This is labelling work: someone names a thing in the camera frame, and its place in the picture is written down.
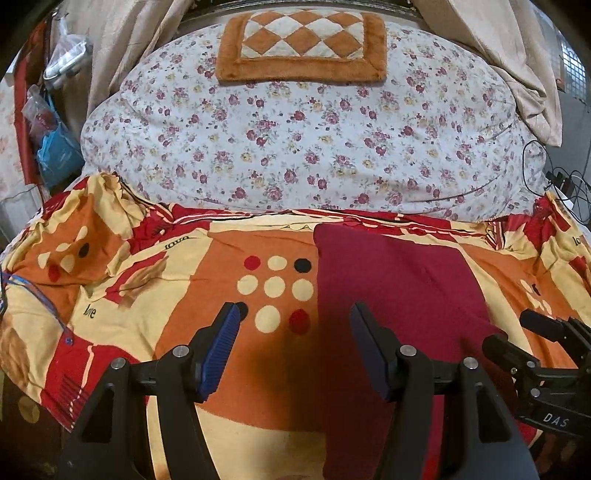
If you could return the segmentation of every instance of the window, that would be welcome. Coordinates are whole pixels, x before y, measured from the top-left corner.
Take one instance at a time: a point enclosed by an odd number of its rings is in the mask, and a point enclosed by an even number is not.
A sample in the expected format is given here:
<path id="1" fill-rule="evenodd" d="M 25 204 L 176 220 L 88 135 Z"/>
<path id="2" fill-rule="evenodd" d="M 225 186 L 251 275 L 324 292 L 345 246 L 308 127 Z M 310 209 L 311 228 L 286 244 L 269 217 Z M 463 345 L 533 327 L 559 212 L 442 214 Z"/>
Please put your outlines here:
<path id="1" fill-rule="evenodd" d="M 587 101 L 587 75 L 585 67 L 566 40 L 562 38 L 561 42 L 562 60 L 564 62 L 564 71 L 566 74 L 566 78 L 564 79 L 566 93 L 583 101 Z"/>

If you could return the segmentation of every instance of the black circle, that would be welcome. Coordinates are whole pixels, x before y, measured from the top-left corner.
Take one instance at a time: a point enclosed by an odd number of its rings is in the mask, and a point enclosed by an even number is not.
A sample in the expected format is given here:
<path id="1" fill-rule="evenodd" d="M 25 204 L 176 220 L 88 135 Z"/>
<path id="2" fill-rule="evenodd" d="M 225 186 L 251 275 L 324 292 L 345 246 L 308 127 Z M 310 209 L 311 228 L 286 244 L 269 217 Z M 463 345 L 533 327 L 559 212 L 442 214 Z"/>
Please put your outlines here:
<path id="1" fill-rule="evenodd" d="M 243 321 L 248 315 L 248 306 L 243 301 L 239 301 L 236 303 L 236 307 L 238 307 L 238 311 L 240 312 L 240 321 Z"/>
<path id="2" fill-rule="evenodd" d="M 82 245 L 80 247 L 80 251 L 78 252 L 78 256 L 80 258 L 84 258 L 86 255 L 88 255 L 89 249 L 90 249 L 90 245 L 88 244 L 88 242 L 86 242 L 84 245 Z"/>
<path id="3" fill-rule="evenodd" d="M 307 258 L 298 258 L 294 262 L 294 268 L 299 273 L 308 273 L 312 270 L 312 263 Z"/>

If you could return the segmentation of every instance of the red circle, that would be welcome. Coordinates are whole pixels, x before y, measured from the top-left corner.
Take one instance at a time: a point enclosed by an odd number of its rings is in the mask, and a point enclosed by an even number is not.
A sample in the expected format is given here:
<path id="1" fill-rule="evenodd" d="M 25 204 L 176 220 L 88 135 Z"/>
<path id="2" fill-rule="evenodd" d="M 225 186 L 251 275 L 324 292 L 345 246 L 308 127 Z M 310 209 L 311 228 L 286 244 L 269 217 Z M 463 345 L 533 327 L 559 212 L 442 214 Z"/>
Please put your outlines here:
<path id="1" fill-rule="evenodd" d="M 57 265 L 50 265 L 49 271 L 47 272 L 47 276 L 52 282 L 58 281 L 61 276 L 60 267 L 58 267 Z"/>
<path id="2" fill-rule="evenodd" d="M 261 259 L 255 255 L 251 255 L 244 261 L 244 268 L 247 270 L 256 270 L 261 266 Z"/>
<path id="3" fill-rule="evenodd" d="M 310 330 L 310 315 L 303 309 L 292 313 L 289 321 L 291 331 L 297 335 L 304 335 Z"/>

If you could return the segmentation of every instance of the blue bag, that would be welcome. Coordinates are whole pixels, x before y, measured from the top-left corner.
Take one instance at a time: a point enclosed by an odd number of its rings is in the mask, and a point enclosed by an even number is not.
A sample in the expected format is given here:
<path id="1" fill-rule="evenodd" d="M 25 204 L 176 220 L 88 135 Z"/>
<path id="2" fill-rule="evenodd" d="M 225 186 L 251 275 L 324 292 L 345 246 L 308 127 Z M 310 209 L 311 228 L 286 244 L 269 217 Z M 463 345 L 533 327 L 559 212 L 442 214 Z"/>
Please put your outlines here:
<path id="1" fill-rule="evenodd" d="M 56 117 L 57 129 L 43 137 L 37 163 L 43 182 L 52 189 L 79 171 L 84 166 L 84 158 L 79 143 L 58 116 L 50 95 L 47 95 L 47 103 Z"/>

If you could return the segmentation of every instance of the beige curtain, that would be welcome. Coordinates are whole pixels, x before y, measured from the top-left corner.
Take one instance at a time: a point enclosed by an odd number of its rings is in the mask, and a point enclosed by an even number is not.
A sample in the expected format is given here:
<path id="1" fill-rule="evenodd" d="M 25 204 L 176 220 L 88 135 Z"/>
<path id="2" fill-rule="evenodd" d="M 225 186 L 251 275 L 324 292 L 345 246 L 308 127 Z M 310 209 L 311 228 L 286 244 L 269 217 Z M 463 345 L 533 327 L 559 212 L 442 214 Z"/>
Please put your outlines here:
<path id="1" fill-rule="evenodd" d="M 62 92 L 70 128 L 80 133 L 86 116 L 119 90 L 143 57 L 169 42 L 192 0 L 66 0 L 71 33 L 94 44 L 92 77 L 80 74 Z"/>
<path id="2" fill-rule="evenodd" d="M 562 115 L 544 36 L 529 0 L 413 0 L 437 34 L 476 49 L 506 81 L 525 123 L 559 147 Z"/>
<path id="3" fill-rule="evenodd" d="M 535 16 L 538 19 L 552 71 L 557 79 L 565 79 L 566 72 L 564 70 L 564 61 L 562 59 L 562 35 L 551 19 L 544 14 L 539 8 L 533 5 Z"/>

